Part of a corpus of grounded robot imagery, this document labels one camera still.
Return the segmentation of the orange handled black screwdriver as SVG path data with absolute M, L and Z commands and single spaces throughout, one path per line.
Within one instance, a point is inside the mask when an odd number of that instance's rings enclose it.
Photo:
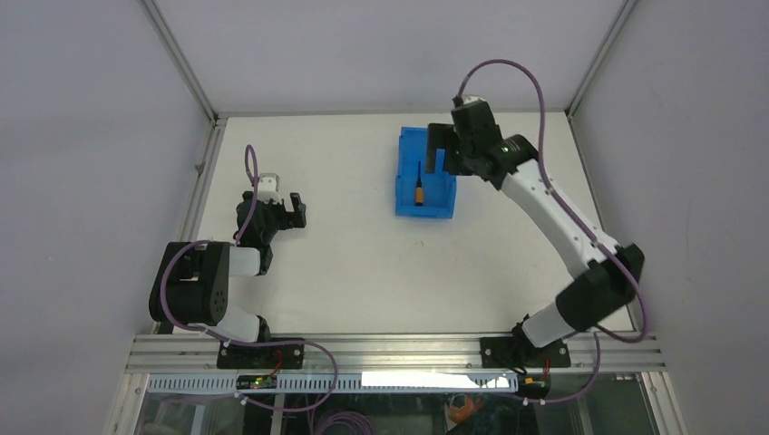
M 419 161 L 417 163 L 417 176 L 415 181 L 415 191 L 414 191 L 414 204 L 417 207 L 422 207 L 424 204 L 424 192 L 423 192 L 423 181 L 422 181 L 422 162 Z

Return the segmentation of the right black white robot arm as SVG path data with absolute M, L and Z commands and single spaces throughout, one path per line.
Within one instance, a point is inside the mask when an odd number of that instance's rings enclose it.
M 621 246 L 577 211 L 542 171 L 531 142 L 520 134 L 502 135 L 488 102 L 458 101 L 451 116 L 451 123 L 427 127 L 425 170 L 435 171 L 442 153 L 444 171 L 491 183 L 534 222 L 573 279 L 511 331 L 517 337 L 513 359 L 533 367 L 546 357 L 547 345 L 596 327 L 633 302 L 645 257 L 638 246 Z

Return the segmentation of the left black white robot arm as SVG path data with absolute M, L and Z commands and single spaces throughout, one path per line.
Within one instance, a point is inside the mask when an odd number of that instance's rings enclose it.
M 149 299 L 151 318 L 224 342 L 239 342 L 238 357 L 251 368 L 267 365 L 273 355 L 268 323 L 229 300 L 231 277 L 267 274 L 271 243 L 280 231 L 307 226 L 307 205 L 297 192 L 292 208 L 278 193 L 242 194 L 236 207 L 238 229 L 232 242 L 170 242 L 163 253 Z

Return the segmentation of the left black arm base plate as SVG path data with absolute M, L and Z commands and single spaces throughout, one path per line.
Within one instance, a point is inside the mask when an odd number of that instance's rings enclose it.
M 305 345 L 298 338 L 278 339 L 266 347 L 231 344 L 219 347 L 216 367 L 221 370 L 299 370 L 304 366 Z

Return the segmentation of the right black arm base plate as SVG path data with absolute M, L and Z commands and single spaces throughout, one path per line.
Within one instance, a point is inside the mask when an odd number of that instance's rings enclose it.
M 537 348 L 511 335 L 485 336 L 479 339 L 479 345 L 483 368 L 544 369 L 546 366 L 571 366 L 569 349 L 561 340 Z

